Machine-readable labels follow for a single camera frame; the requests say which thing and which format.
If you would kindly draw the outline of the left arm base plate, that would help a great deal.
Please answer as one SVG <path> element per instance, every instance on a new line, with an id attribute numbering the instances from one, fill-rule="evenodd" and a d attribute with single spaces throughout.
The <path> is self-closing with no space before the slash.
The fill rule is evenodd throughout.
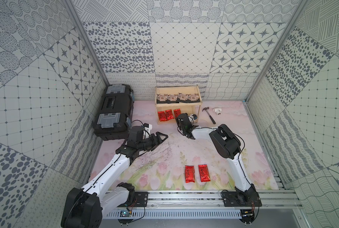
<path id="1" fill-rule="evenodd" d="M 129 199 L 118 208 L 146 207 L 148 203 L 148 192 L 135 192 L 129 194 Z"/>

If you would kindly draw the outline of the red tea bag two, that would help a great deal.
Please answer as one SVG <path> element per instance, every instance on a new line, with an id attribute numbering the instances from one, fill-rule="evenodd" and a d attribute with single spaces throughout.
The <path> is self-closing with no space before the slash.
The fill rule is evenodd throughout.
<path id="1" fill-rule="evenodd" d="M 174 119 L 173 111 L 171 109 L 165 111 L 167 121 Z"/>

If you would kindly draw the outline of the red tea bag four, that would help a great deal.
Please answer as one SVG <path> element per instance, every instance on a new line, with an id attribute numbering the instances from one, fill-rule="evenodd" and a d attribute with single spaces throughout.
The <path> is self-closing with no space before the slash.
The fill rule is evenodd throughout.
<path id="1" fill-rule="evenodd" d="M 195 182 L 194 166 L 185 166 L 185 183 Z"/>

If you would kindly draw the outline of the red tea bag one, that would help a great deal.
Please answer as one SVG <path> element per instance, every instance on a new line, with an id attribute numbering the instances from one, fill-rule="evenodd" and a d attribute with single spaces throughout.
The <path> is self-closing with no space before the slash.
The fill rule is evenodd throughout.
<path id="1" fill-rule="evenodd" d="M 158 117 L 160 122 L 166 122 L 167 121 L 167 115 L 165 111 L 159 111 Z"/>

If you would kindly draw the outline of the red tea bag three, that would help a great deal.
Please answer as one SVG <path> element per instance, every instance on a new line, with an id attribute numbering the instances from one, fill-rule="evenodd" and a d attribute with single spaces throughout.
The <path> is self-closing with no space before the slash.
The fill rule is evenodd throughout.
<path id="1" fill-rule="evenodd" d="M 180 109 L 175 109 L 175 110 L 173 110 L 173 112 L 174 112 L 175 118 L 177 118 L 181 114 L 181 110 Z"/>

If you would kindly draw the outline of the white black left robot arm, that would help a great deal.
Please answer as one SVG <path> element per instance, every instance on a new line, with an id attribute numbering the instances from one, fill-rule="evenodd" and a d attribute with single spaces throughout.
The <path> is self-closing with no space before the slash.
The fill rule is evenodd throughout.
<path id="1" fill-rule="evenodd" d="M 61 227 L 97 228 L 103 216 L 117 207 L 124 206 L 131 212 L 136 205 L 145 206 L 145 202 L 135 196 L 135 187 L 130 183 L 121 182 L 111 192 L 108 190 L 135 159 L 154 151 L 168 139 L 166 134 L 150 134 L 149 130 L 149 124 L 133 126 L 109 164 L 90 182 L 68 193 Z"/>

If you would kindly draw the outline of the floral tea bag two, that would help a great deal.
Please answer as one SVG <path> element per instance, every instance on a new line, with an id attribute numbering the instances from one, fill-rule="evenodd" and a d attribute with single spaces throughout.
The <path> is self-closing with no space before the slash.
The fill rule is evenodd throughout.
<path id="1" fill-rule="evenodd" d="M 166 102 L 168 104 L 179 103 L 178 94 L 167 94 Z"/>

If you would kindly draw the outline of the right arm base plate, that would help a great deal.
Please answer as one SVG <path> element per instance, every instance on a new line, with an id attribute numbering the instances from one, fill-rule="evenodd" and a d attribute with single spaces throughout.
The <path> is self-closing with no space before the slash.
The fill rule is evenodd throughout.
<path id="1" fill-rule="evenodd" d="M 252 190 L 247 192 L 230 192 L 223 190 L 220 193 L 225 207 L 261 207 L 259 194 Z"/>

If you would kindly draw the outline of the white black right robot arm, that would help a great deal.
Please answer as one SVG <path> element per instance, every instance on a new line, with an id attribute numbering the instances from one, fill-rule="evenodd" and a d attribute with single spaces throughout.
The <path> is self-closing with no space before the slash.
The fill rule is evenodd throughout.
<path id="1" fill-rule="evenodd" d="M 241 137 L 233 133 L 225 124 L 218 127 L 194 125 L 192 117 L 186 113 L 180 114 L 176 118 L 176 123 L 182 135 L 192 140 L 211 141 L 218 154 L 228 161 L 235 182 L 236 200 L 240 205 L 245 205 L 257 195 L 256 188 L 249 180 L 243 164 L 242 152 L 245 142 Z"/>

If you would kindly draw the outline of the floral tea bag four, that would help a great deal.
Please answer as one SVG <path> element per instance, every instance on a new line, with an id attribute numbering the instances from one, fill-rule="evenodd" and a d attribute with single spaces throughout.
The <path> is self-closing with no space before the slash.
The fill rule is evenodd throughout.
<path id="1" fill-rule="evenodd" d="M 201 96 L 199 94 L 188 94 L 187 95 L 187 101 L 189 103 L 198 103 L 200 102 Z"/>

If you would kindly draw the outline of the floral tea bag three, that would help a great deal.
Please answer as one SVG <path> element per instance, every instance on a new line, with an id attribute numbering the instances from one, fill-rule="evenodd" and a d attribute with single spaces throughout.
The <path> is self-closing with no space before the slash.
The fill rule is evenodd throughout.
<path id="1" fill-rule="evenodd" d="M 177 102 L 179 103 L 188 103 L 188 94 L 179 93 L 177 96 Z"/>

